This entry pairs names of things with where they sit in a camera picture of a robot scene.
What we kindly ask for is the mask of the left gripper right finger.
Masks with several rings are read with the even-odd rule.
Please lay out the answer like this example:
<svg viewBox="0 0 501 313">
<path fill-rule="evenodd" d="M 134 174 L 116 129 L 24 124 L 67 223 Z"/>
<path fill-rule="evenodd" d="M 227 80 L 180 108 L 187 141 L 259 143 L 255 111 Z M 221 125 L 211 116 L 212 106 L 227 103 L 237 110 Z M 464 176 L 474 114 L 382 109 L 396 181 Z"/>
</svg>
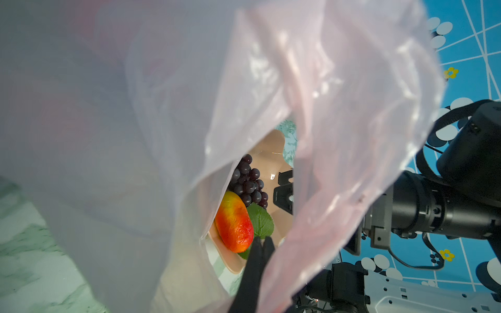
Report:
<svg viewBox="0 0 501 313">
<path fill-rule="evenodd" d="M 265 270 L 269 260 L 275 252 L 275 245 L 271 237 L 267 236 L 262 244 L 262 270 Z"/>
</svg>

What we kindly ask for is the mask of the pink plastic bag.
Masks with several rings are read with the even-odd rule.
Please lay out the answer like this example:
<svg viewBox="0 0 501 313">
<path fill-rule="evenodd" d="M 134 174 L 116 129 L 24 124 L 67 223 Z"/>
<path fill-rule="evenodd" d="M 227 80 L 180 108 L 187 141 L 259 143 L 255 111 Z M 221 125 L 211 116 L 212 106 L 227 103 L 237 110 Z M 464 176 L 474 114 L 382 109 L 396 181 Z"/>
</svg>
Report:
<svg viewBox="0 0 501 313">
<path fill-rule="evenodd" d="M 422 147 L 444 81 L 422 1 L 2 1 L 1 175 L 112 312 L 222 312 L 203 239 L 238 161 L 297 126 L 287 308 Z"/>
</svg>

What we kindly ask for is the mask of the dark grape bunch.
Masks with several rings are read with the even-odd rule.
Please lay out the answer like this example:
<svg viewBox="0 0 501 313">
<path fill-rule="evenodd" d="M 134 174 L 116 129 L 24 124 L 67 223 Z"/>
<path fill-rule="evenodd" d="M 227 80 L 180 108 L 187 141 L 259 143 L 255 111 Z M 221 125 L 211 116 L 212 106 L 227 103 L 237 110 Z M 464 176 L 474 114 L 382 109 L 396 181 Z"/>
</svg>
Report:
<svg viewBox="0 0 501 313">
<path fill-rule="evenodd" d="M 269 196 L 264 191 L 265 184 L 260 178 L 261 173 L 258 168 L 252 167 L 252 162 L 253 157 L 250 154 L 246 154 L 241 158 L 234 169 L 227 191 L 237 194 L 245 207 L 255 203 L 267 210 Z"/>
</svg>

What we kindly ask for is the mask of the green lime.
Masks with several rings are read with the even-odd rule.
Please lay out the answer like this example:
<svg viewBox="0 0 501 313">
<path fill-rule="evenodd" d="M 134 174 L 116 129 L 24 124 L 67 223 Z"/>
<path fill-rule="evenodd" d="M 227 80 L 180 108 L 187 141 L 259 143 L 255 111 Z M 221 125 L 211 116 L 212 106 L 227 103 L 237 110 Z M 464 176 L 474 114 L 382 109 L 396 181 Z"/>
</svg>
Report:
<svg viewBox="0 0 501 313">
<path fill-rule="evenodd" d="M 264 240 L 274 229 L 271 215 L 262 206 L 252 203 L 246 213 L 240 209 L 236 217 L 237 254 L 247 260 L 254 238 Z"/>
</svg>

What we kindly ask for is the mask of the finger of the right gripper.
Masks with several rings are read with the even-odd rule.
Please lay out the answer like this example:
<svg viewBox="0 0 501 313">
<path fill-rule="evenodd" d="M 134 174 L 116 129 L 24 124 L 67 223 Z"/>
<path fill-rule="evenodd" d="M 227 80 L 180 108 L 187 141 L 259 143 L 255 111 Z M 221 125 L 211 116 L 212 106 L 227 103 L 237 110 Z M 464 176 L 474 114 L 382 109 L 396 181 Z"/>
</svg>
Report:
<svg viewBox="0 0 501 313">
<path fill-rule="evenodd" d="M 283 211 L 293 215 L 293 170 L 280 172 L 278 174 L 278 186 L 273 191 L 273 203 Z"/>
</svg>

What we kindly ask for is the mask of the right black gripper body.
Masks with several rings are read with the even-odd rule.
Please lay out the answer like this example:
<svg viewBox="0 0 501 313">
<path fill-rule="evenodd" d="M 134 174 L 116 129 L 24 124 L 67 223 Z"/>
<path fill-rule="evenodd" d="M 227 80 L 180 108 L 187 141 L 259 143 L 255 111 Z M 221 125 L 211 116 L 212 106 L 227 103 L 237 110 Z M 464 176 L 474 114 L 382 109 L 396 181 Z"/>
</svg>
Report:
<svg viewBox="0 0 501 313">
<path fill-rule="evenodd" d="M 391 242 L 394 186 L 391 185 L 368 209 L 343 249 L 352 255 L 361 254 L 361 236 L 364 233 L 374 249 L 388 250 Z"/>
</svg>

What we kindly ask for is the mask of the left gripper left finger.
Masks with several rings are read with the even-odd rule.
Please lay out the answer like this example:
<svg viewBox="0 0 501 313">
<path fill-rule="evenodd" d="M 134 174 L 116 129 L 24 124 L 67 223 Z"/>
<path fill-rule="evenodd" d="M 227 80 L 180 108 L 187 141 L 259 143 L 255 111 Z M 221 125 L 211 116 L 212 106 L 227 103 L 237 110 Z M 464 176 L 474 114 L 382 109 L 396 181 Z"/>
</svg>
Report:
<svg viewBox="0 0 501 313">
<path fill-rule="evenodd" d="M 257 311 L 263 271 L 263 257 L 261 239 L 255 237 L 251 245 L 239 290 L 228 313 L 255 313 Z"/>
</svg>

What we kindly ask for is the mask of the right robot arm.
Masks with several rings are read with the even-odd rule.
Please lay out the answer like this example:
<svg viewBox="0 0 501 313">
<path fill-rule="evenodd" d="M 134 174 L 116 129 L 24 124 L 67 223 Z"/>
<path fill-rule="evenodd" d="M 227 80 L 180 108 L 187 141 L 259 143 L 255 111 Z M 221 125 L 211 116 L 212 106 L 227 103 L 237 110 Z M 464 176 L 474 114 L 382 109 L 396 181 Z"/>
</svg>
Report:
<svg viewBox="0 0 501 313">
<path fill-rule="evenodd" d="M 360 253 L 360 239 L 390 249 L 390 236 L 434 233 L 450 239 L 485 240 L 500 254 L 500 103 L 479 100 L 452 108 L 433 130 L 459 125 L 458 135 L 432 170 L 423 151 L 417 173 L 403 172 L 370 206 L 346 246 Z M 321 271 L 292 299 L 290 312 L 499 312 L 500 288 L 489 293 L 434 290 L 370 273 L 350 263 Z"/>
</svg>

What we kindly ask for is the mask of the red orange mango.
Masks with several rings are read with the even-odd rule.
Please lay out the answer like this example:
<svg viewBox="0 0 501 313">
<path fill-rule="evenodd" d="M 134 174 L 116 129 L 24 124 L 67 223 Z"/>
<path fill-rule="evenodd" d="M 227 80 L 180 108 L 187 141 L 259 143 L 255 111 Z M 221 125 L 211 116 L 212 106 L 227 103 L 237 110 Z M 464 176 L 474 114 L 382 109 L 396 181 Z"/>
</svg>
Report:
<svg viewBox="0 0 501 313">
<path fill-rule="evenodd" d="M 215 225 L 224 245 L 234 253 L 245 252 L 254 240 L 254 228 L 247 207 L 234 192 L 225 192 Z"/>
</svg>

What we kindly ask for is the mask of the pink fruit plate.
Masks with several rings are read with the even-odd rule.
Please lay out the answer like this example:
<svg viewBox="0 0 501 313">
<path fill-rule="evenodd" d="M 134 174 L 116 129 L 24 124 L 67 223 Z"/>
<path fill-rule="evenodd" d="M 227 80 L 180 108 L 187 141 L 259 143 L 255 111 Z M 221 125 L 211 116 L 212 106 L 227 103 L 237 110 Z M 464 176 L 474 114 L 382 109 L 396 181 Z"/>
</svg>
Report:
<svg viewBox="0 0 501 313">
<path fill-rule="evenodd" d="M 264 192 L 268 193 L 270 197 L 267 212 L 271 215 L 275 224 L 271 235 L 275 246 L 279 246 L 287 236 L 294 221 L 291 214 L 273 203 L 274 189 L 279 186 L 279 174 L 292 169 L 283 158 L 284 145 L 284 134 L 279 130 L 273 130 L 249 152 L 253 158 L 251 166 L 259 169 L 260 178 L 264 181 Z M 229 272 L 233 274 L 241 273 L 246 261 L 224 245 L 215 224 L 211 226 L 208 237 L 213 241 L 220 258 Z"/>
</svg>

